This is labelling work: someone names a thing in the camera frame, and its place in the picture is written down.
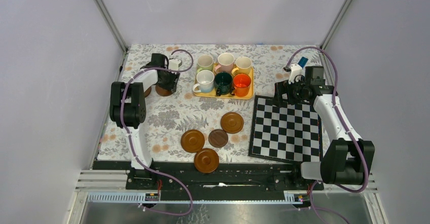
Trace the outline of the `brown coaster bottom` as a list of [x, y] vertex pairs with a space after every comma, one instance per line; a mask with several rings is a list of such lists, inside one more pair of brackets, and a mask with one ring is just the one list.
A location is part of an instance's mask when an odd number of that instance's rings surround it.
[[194, 157], [195, 168], [202, 173], [214, 172], [220, 164], [217, 152], [210, 148], [203, 148]]

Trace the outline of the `white and blue mug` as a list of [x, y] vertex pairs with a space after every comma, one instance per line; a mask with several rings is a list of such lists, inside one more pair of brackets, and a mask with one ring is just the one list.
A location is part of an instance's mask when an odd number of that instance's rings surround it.
[[214, 73], [210, 70], [202, 70], [197, 73], [196, 81], [192, 88], [194, 93], [210, 93], [214, 88]]

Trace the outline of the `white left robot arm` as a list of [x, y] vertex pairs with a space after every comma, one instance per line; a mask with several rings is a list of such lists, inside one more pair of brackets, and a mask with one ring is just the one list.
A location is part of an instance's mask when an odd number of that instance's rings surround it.
[[146, 169], [151, 166], [153, 157], [150, 154], [143, 123], [147, 108], [145, 92], [153, 85], [161, 90], [162, 96], [176, 92], [179, 72], [167, 71], [173, 68], [173, 59], [166, 55], [153, 53], [151, 61], [142, 67], [143, 72], [132, 82], [113, 82], [110, 95], [110, 119], [126, 135], [127, 144], [132, 155], [131, 167]]

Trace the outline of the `brown coaster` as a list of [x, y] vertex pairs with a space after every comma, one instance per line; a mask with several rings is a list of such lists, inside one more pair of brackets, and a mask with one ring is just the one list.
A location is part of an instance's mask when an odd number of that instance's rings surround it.
[[191, 129], [181, 136], [181, 146], [189, 153], [197, 153], [203, 149], [205, 138], [199, 130]]
[[229, 133], [236, 134], [240, 132], [244, 126], [243, 117], [236, 112], [228, 112], [221, 117], [221, 128]]
[[162, 96], [162, 97], [167, 97], [173, 94], [173, 92], [167, 90], [167, 89], [163, 89], [162, 87], [160, 87], [159, 85], [155, 86], [155, 90], [157, 92], [158, 95]]
[[144, 97], [145, 98], [148, 97], [150, 95], [151, 91], [152, 91], [152, 87], [149, 87], [147, 90], [145, 90]]
[[217, 152], [210, 148], [203, 148], [194, 157], [195, 168], [202, 173], [214, 172], [220, 164]]

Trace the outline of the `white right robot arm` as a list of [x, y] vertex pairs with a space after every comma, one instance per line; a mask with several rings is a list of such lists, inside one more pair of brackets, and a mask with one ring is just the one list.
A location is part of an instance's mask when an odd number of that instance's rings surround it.
[[291, 175], [293, 187], [302, 190], [311, 180], [337, 186], [367, 186], [375, 147], [353, 129], [347, 119], [335, 86], [326, 85], [322, 66], [287, 67], [288, 80], [275, 83], [274, 105], [283, 97], [291, 105], [310, 103], [328, 133], [330, 146], [319, 162], [303, 162]]

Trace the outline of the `dark wood grain coaster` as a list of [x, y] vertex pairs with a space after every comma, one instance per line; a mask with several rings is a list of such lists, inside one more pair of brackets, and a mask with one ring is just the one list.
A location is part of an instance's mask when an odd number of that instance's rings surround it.
[[228, 140], [228, 134], [222, 129], [212, 130], [208, 136], [209, 144], [216, 148], [224, 147]]

